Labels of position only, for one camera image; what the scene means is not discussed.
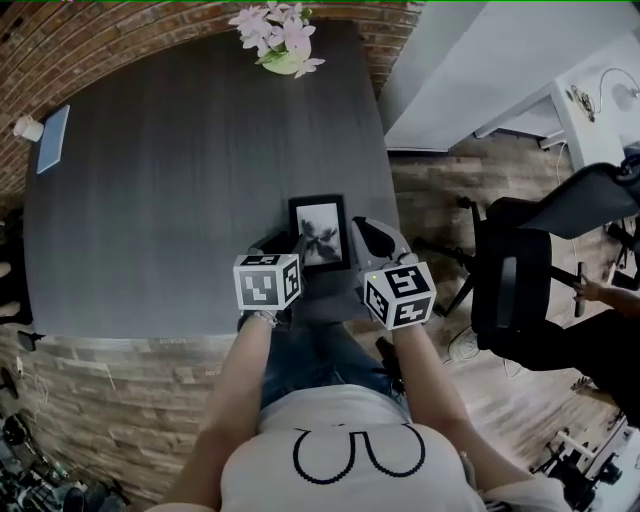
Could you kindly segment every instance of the black picture frame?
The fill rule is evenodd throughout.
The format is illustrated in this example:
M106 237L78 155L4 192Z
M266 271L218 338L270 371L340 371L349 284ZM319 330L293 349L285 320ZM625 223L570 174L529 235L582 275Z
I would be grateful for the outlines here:
M298 228L298 208L301 206L313 206L335 204L338 214L338 229L340 231L340 252L341 261L326 263L322 265L304 266L305 273L329 272L332 270L345 270L351 268L351 258L349 253L349 236L347 234L347 222L345 219L344 199L341 194L326 194L318 196L295 197L289 199L289 225L294 239L300 235Z

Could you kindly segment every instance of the white cube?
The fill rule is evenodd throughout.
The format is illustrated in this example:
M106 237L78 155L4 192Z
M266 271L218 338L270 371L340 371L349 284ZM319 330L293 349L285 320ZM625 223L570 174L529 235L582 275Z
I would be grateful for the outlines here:
M426 322L435 299L436 287L425 262L364 276L364 303L389 330Z
M245 254L233 264L241 310L286 309L301 291L297 254Z

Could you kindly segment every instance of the dark wooden tabletop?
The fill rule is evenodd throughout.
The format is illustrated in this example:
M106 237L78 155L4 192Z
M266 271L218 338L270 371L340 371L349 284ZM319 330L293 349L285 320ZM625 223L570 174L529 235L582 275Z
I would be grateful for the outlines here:
M287 225L291 197L344 194L347 219L397 226L355 27L318 24L312 42L326 63L297 80L254 65L255 52L225 33L126 66L66 102L61 162L36 175L36 144L29 166L38 332L234 332L233 261ZM353 295L353 271L317 280L325 305L337 291Z

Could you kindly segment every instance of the white t-shirt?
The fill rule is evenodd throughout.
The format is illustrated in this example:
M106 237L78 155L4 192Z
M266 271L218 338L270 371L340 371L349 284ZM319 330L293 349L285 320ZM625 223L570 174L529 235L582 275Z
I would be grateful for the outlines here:
M259 434L227 461L222 510L485 511L451 443L410 421L396 402L361 386L295 391L262 412ZM569 511L562 485L547 478L483 498L526 512ZM208 509L166 504L152 510Z

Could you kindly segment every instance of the blue jeans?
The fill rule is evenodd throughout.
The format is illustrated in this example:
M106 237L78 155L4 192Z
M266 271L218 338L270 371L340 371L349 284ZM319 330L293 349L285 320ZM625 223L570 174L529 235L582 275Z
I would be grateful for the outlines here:
M406 409L393 379L376 373L383 366L369 356L342 324L274 330L262 386L262 408L293 391L357 384L382 393Z

